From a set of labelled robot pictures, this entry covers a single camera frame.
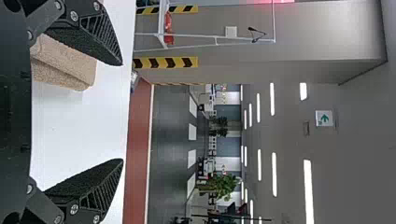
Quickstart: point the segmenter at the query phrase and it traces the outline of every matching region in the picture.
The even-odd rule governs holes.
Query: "screw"
[[[70,17],[72,18],[72,21],[78,21],[78,14],[75,11],[70,12]]]
[[[56,6],[56,9],[58,9],[58,10],[61,10],[61,9],[62,9],[62,5],[61,5],[61,3],[58,2],[58,1],[55,1],[55,6]]]
[[[100,10],[100,5],[97,2],[93,2],[93,7],[95,8],[95,11],[99,11]]]
[[[28,38],[29,40],[33,40],[33,34],[32,34],[32,32],[27,31],[27,38]]]
[[[99,217],[99,215],[96,215],[96,216],[93,218],[93,224],[98,224],[99,221],[100,221],[100,217]]]
[[[59,224],[59,223],[61,223],[61,221],[62,221],[62,217],[61,217],[61,216],[57,216],[57,217],[55,218],[55,220],[53,220],[53,223],[54,223],[54,224]]]
[[[73,204],[72,208],[70,209],[70,214],[73,216],[78,212],[78,205]]]
[[[33,186],[32,185],[28,185],[27,186],[27,194],[30,194],[30,193],[32,193],[32,191],[33,191]]]

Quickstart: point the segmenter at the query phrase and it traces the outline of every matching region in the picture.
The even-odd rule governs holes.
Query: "green plant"
[[[228,125],[228,120],[226,117],[219,117],[216,120],[216,123],[220,126],[220,127],[227,127]]]
[[[218,135],[220,135],[221,137],[225,137],[227,136],[228,133],[228,129],[226,128],[221,128],[217,130]]]
[[[206,185],[199,187],[200,190],[214,190],[218,194],[217,199],[224,198],[225,202],[231,200],[231,193],[238,184],[234,175],[214,175]]]
[[[209,135],[210,136],[221,136],[225,137],[227,136],[228,129],[226,128],[220,128],[220,129],[211,129],[209,130]]]

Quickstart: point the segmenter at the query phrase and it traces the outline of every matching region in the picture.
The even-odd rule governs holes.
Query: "yellow and black hazard stripe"
[[[169,12],[175,14],[197,13],[198,6],[173,6],[169,7]]]
[[[134,69],[195,68],[198,57],[141,57],[134,58]]]
[[[158,14],[159,11],[159,7],[143,7],[136,10],[136,15],[154,15]],[[198,6],[173,6],[169,7],[169,12],[175,14],[197,13]]]
[[[154,82],[156,86],[203,86],[205,83],[200,82]]]

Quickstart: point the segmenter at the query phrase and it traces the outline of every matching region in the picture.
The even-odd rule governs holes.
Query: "fire extinguisher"
[[[166,12],[165,14],[165,32],[167,34],[172,34],[172,15],[169,11]],[[172,35],[166,35],[163,38],[163,41],[165,42],[165,44],[167,45],[174,45],[175,44],[175,39]]]

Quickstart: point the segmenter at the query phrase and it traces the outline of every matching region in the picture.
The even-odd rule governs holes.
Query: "white sign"
[[[334,126],[334,121],[332,119],[331,110],[317,110],[317,127],[332,127]]]

